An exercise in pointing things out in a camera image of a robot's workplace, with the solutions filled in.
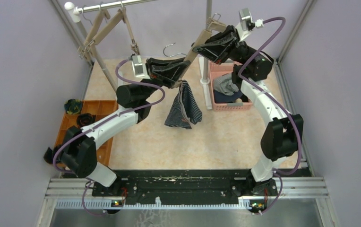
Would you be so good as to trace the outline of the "grey striped underwear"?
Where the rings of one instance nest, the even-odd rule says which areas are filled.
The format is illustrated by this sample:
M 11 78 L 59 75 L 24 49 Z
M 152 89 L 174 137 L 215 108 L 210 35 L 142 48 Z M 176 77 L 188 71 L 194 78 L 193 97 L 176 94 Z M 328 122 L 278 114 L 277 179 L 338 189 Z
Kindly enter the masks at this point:
M 236 92 L 239 92 L 239 88 L 232 81 L 231 73 L 227 73 L 215 78 L 213 80 L 213 88 L 215 91 L 227 96 L 232 96 Z

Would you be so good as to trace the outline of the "beige hanger holding grey underwear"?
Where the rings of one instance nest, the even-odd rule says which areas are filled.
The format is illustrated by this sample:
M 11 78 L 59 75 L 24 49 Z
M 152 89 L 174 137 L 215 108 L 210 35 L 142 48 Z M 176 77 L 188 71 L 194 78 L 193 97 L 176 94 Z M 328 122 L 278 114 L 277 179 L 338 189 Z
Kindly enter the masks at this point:
M 132 51 L 136 54 L 136 55 L 140 55 L 140 50 L 139 50 L 139 46 L 134 38 L 134 34 L 127 16 L 127 12 L 126 12 L 126 8 L 122 7 L 121 8 L 122 14 L 123 14 L 123 22 L 127 27 L 128 33 L 129 33 L 129 37 L 131 39 L 131 49 Z

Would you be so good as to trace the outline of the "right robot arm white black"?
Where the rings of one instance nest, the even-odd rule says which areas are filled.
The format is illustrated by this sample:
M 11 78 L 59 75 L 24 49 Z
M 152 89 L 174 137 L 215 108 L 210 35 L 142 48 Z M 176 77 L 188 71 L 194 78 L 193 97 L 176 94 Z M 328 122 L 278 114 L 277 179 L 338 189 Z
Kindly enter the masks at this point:
M 267 67 L 265 72 L 260 69 L 265 62 L 261 57 L 262 49 L 282 28 L 283 26 L 280 26 L 257 50 L 244 42 L 250 29 L 242 30 L 240 25 L 220 26 L 216 29 L 218 33 L 212 35 L 212 29 L 206 28 L 191 49 L 215 64 L 221 64 L 227 59 L 239 62 L 239 65 L 233 67 L 232 80 L 252 101 L 264 121 L 266 130 L 260 142 L 263 154 L 250 171 L 252 178 L 246 182 L 247 191 L 252 195 L 260 194 L 265 188 L 264 182 L 274 175 L 291 175 L 297 170 L 299 162 L 290 172 L 276 169 L 286 157 L 297 152 L 298 159 L 301 158 L 303 118 L 299 114 L 291 115 L 267 90 L 264 80 L 271 68 Z

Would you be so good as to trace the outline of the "navy pinstriped underwear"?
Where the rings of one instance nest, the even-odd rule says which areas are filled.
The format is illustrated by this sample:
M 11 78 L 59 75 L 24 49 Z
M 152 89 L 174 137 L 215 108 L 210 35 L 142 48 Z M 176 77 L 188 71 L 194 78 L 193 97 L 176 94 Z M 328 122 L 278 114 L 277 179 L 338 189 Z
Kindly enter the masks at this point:
M 165 126 L 173 128 L 192 129 L 192 125 L 201 122 L 203 118 L 192 89 L 186 80 L 182 80 L 177 95 L 174 98 Z

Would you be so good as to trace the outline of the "beige clip hanger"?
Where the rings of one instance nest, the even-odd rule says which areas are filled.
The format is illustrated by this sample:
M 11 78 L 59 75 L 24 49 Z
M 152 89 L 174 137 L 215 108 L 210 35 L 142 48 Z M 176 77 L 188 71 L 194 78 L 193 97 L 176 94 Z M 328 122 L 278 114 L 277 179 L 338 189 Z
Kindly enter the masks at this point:
M 106 9 L 102 9 L 99 11 L 99 13 L 97 14 L 96 18 L 94 19 L 91 29 L 89 30 L 89 32 L 86 35 L 85 41 L 83 42 L 83 47 L 79 48 L 79 55 L 82 58 L 85 58 L 86 60 L 91 60 L 93 54 L 90 53 L 91 47 L 90 47 L 90 43 L 93 40 L 93 37 L 97 34 L 100 25 L 102 23 L 102 21 L 104 19 L 110 19 L 111 15 L 110 13 L 106 10 Z

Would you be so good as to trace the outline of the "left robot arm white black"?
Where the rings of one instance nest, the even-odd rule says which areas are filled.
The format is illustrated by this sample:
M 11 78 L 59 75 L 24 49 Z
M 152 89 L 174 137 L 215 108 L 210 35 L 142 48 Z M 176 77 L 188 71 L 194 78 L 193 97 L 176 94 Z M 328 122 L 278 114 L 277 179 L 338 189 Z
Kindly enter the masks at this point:
M 136 56 L 122 60 L 115 68 L 117 78 L 125 82 L 116 90 L 118 110 L 90 125 L 70 127 L 63 144 L 52 156 L 52 166 L 56 170 L 100 183 L 111 196 L 121 192 L 122 183 L 113 170 L 98 161 L 97 150 L 121 131 L 146 119 L 151 108 L 165 99 L 164 87 L 179 85 L 191 64 L 186 58 L 148 58 L 142 64 L 146 78 L 134 81 L 119 73 L 128 62 L 135 68 Z

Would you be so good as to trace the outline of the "navy underwear cream waistband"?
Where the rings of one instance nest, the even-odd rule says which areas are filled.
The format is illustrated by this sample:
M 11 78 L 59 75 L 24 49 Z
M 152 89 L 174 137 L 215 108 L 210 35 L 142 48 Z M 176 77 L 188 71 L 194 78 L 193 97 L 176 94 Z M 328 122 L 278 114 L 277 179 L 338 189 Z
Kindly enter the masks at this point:
M 237 100 L 242 100 L 243 93 L 241 91 L 233 93 L 233 95 L 225 95 L 219 91 L 214 91 L 214 102 L 216 104 L 228 104 L 228 103 L 237 103 Z

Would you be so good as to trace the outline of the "beige hanger holding pinstriped underwear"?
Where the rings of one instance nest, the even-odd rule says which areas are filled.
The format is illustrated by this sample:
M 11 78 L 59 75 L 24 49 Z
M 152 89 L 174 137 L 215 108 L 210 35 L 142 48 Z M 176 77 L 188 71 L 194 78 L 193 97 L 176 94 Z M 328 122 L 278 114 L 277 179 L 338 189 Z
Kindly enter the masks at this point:
M 220 17 L 221 17 L 221 15 L 218 13 L 215 13 L 211 17 L 208 17 L 208 19 L 206 20 L 206 28 L 202 30 L 202 32 L 200 33 L 197 40 L 191 46 L 191 49 L 185 56 L 185 59 L 184 59 L 185 61 L 190 61 L 192 63 L 195 60 L 195 58 L 198 55 L 197 47 L 204 45 L 206 43 L 206 41 L 212 36 L 212 30 L 217 31 L 217 32 L 225 31 L 226 25 L 219 21 Z M 177 87 L 180 86 L 181 79 L 178 81 Z

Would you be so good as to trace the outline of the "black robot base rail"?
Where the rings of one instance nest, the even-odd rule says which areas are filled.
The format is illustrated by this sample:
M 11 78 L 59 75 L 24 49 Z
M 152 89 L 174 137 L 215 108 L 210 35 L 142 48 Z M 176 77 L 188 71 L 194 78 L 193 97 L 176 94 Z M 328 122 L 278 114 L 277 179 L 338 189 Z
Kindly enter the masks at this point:
M 236 205 L 242 196 L 262 200 L 279 192 L 275 177 L 256 183 L 247 169 L 231 170 L 120 170 L 112 186 L 87 182 L 91 195 L 118 197 L 121 205 Z

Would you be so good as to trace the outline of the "beige hanger holding navy underwear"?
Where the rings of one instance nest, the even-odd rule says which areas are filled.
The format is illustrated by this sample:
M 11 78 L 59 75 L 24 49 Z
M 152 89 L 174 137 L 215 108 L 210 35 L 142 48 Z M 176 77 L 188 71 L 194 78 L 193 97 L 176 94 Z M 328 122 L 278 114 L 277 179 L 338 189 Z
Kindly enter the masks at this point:
M 102 21 L 97 34 L 93 37 L 93 40 L 90 43 L 90 53 L 92 53 L 93 56 L 95 55 L 95 46 L 98 45 L 119 24 L 120 21 L 123 21 L 121 9 L 119 9 L 116 15 L 110 19 L 104 19 Z

